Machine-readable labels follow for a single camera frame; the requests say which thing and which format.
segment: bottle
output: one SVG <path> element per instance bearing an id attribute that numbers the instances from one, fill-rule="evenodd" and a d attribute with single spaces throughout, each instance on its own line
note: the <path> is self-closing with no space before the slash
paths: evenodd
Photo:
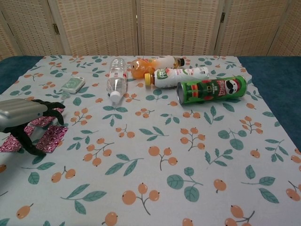
<path id="1" fill-rule="evenodd" d="M 155 85 L 158 88 L 176 87 L 178 82 L 206 80 L 209 78 L 209 70 L 206 67 L 191 69 L 158 69 L 154 74 L 144 75 L 145 86 Z"/>
<path id="2" fill-rule="evenodd" d="M 180 104 L 242 97 L 248 84 L 243 76 L 179 82 L 177 96 Z"/>
<path id="3" fill-rule="evenodd" d="M 111 101 L 116 104 L 127 91 L 127 65 L 122 58 L 115 58 L 111 62 L 107 91 Z"/>
<path id="4" fill-rule="evenodd" d="M 135 79 L 142 79 L 144 74 L 153 74 L 159 68 L 178 68 L 183 66 L 183 58 L 159 56 L 155 59 L 136 59 L 131 63 L 131 73 Z"/>

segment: wicker folding screen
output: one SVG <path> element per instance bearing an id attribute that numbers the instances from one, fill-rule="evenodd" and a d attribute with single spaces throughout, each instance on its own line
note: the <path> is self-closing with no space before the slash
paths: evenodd
<path id="1" fill-rule="evenodd" d="M 293 0 L 279 28 L 270 56 L 301 56 L 301 0 Z"/>
<path id="2" fill-rule="evenodd" d="M 137 0 L 139 54 L 213 54 L 223 2 Z"/>
<path id="3" fill-rule="evenodd" d="M 0 60 L 20 54 L 21 51 L 14 40 L 8 24 L 3 15 L 0 14 Z"/>
<path id="4" fill-rule="evenodd" d="M 46 0 L 0 0 L 0 8 L 24 55 L 63 53 Z"/>
<path id="5" fill-rule="evenodd" d="M 51 0 L 66 54 L 136 55 L 135 0 Z"/>
<path id="6" fill-rule="evenodd" d="M 267 55 L 286 6 L 287 0 L 226 0 L 215 53 Z"/>

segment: blue carpet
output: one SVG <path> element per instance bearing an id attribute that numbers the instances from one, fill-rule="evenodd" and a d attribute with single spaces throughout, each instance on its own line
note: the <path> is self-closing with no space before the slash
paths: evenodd
<path id="1" fill-rule="evenodd" d="M 41 56 L 14 56 L 0 61 L 0 94 L 40 59 Z M 288 136 L 301 150 L 301 57 L 239 56 L 238 59 L 252 75 L 253 84 Z"/>
<path id="2" fill-rule="evenodd" d="M 301 150 L 301 56 L 239 56 L 252 82 Z"/>
<path id="3" fill-rule="evenodd" d="M 13 56 L 0 61 L 0 94 L 41 59 L 42 56 Z"/>

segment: green can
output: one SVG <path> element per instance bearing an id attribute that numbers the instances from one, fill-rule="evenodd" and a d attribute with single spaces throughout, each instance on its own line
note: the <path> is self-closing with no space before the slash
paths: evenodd
<path id="1" fill-rule="evenodd" d="M 180 104 L 242 97 L 246 91 L 247 83 L 243 76 L 179 82 L 177 85 Z"/>

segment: white plastic bottle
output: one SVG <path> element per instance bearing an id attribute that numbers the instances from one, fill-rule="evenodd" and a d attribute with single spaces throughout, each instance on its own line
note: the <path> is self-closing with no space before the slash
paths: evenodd
<path id="1" fill-rule="evenodd" d="M 111 101 L 116 104 L 127 91 L 127 65 L 122 58 L 115 58 L 111 62 L 107 91 Z"/>

